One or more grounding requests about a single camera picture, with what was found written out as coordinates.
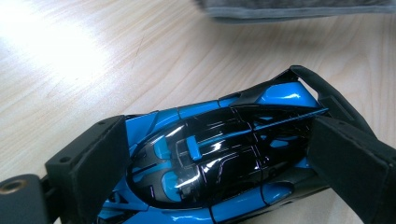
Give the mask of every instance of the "wooden table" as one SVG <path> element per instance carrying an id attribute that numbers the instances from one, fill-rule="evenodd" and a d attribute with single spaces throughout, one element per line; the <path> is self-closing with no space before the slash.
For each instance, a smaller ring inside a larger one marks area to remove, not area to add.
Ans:
<path id="1" fill-rule="evenodd" d="M 395 24 L 220 24 L 177 0 L 1 2 L 0 179 L 43 176 L 44 162 L 98 120 L 217 99 L 291 64 L 323 76 L 396 147 Z M 361 221 L 329 189 L 246 223 Z"/>

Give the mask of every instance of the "screw hole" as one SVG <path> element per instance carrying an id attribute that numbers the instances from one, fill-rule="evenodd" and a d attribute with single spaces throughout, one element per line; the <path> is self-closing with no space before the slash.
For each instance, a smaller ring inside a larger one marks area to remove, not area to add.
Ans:
<path id="1" fill-rule="evenodd" d="M 63 158 L 61 158 L 61 159 L 59 160 L 59 162 L 68 162 L 68 161 L 70 161 L 70 160 L 71 160 L 70 157 L 63 157 Z"/>
<path id="2" fill-rule="evenodd" d="M 27 185 L 27 181 L 24 179 L 14 180 L 12 182 L 6 183 L 0 187 L 0 194 L 10 194 L 23 189 Z"/>

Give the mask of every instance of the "black plastic part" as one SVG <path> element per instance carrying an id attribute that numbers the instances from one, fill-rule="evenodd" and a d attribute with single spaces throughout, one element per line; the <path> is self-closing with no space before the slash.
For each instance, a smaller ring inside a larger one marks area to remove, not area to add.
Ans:
<path id="1" fill-rule="evenodd" d="M 290 67 L 290 70 L 279 75 L 276 79 L 286 76 L 288 72 L 292 72 L 301 78 L 306 84 L 308 84 L 308 86 L 318 93 L 318 101 L 324 107 L 329 108 L 329 114 L 332 118 L 345 121 L 365 133 L 375 136 L 364 117 L 338 90 L 318 74 L 300 65 L 293 65 Z"/>
<path id="2" fill-rule="evenodd" d="M 308 160 L 365 223 L 396 223 L 396 150 L 339 120 L 318 117 Z"/>
<path id="3" fill-rule="evenodd" d="M 94 124 L 46 163 L 63 195 L 62 223 L 93 223 L 129 163 L 125 118 Z"/>
<path id="4" fill-rule="evenodd" d="M 50 185 L 47 175 L 41 179 L 41 187 L 46 198 L 49 221 L 54 222 L 64 210 L 64 200 L 62 199 L 61 191 Z"/>
<path id="5" fill-rule="evenodd" d="M 40 179 L 18 175 L 0 183 L 0 223 L 50 223 Z"/>

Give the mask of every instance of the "gray fabric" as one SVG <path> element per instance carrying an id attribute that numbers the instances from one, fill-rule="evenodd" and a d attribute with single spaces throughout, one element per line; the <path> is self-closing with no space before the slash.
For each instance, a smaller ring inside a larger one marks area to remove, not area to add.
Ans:
<path id="1" fill-rule="evenodd" d="M 394 13 L 396 0 L 195 0 L 228 22 L 287 21 L 356 13 Z"/>

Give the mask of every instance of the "car body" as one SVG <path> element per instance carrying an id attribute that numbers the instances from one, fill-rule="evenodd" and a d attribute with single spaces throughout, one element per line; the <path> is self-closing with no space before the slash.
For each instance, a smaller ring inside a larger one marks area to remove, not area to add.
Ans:
<path id="1" fill-rule="evenodd" d="M 131 163 L 97 223 L 227 223 L 328 186 L 309 166 L 316 115 L 328 116 L 284 74 L 218 100 L 126 119 Z"/>

